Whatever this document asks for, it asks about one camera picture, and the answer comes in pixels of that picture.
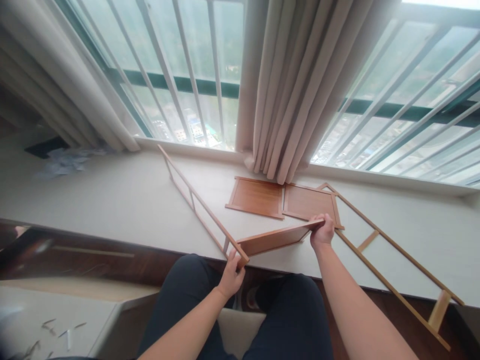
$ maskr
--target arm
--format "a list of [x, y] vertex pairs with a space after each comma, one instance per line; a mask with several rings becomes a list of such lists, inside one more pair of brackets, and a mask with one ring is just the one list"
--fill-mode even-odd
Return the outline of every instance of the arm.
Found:
[[237, 274], [240, 256], [230, 251], [220, 284], [197, 306], [158, 339], [138, 360], [196, 359], [227, 301], [239, 290], [245, 268]]
[[333, 316], [348, 356], [364, 359], [418, 359], [384, 313], [357, 285], [332, 248], [334, 222], [328, 214], [323, 227], [310, 235]]

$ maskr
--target window sill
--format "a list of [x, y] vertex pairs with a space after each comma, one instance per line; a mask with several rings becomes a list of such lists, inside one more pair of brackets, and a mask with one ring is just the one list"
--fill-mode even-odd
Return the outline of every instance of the window sill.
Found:
[[[144, 150], [158, 151], [157, 144], [161, 144], [165, 151], [176, 155], [192, 156], [236, 164], [244, 163], [243, 155], [240, 152], [217, 150], [193, 145], [183, 145], [140, 136], [135, 136], [135, 139], [138, 142], [138, 145], [140, 145], [140, 147]], [[299, 170], [298, 172], [303, 175], [321, 177], [322, 179], [337, 179], [348, 182], [364, 183], [452, 197], [469, 197], [480, 194], [480, 189], [468, 186], [452, 185], [443, 182], [425, 181], [405, 176], [379, 174], [369, 171], [351, 170], [318, 164], [310, 164], [308, 168]]]

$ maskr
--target person's right hand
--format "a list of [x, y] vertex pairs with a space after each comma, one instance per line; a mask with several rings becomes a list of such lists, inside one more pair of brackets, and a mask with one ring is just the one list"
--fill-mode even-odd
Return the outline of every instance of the person's right hand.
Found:
[[334, 221], [330, 217], [330, 215], [326, 214], [319, 214], [310, 221], [325, 219], [325, 224], [320, 225], [315, 230], [313, 230], [310, 234], [310, 244], [313, 250], [317, 252], [323, 245], [330, 246], [332, 244], [332, 238], [334, 237]]

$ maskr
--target hand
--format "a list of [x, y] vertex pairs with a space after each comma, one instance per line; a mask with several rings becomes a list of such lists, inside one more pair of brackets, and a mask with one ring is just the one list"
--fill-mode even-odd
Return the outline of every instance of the hand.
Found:
[[325, 224], [320, 225], [310, 234], [310, 244], [315, 252], [320, 250], [323, 245], [331, 246], [335, 230], [334, 221], [327, 213], [314, 216], [310, 221], [318, 219], [325, 219]]
[[235, 249], [230, 250], [225, 270], [223, 270], [223, 276], [217, 286], [218, 291], [225, 297], [225, 301], [235, 295], [244, 281], [245, 267], [242, 267], [240, 272], [237, 273], [237, 264], [240, 256], [235, 256], [236, 253]]

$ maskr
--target floor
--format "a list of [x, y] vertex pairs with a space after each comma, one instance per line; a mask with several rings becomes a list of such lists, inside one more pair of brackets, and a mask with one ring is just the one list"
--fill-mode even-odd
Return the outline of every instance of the floor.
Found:
[[[172, 265], [182, 254], [145, 246], [30, 229], [13, 246], [0, 251], [0, 280], [25, 277], [85, 276], [161, 286]], [[224, 263], [208, 260], [221, 270]], [[247, 266], [245, 288], [256, 286], [277, 272]], [[328, 313], [334, 357], [348, 359], [321, 280], [320, 289]], [[448, 316], [440, 335], [451, 346], [448, 352], [391, 293], [364, 289], [373, 302], [392, 321], [421, 360], [469, 359], [459, 333]], [[428, 319], [434, 302], [407, 297], [411, 305]]]

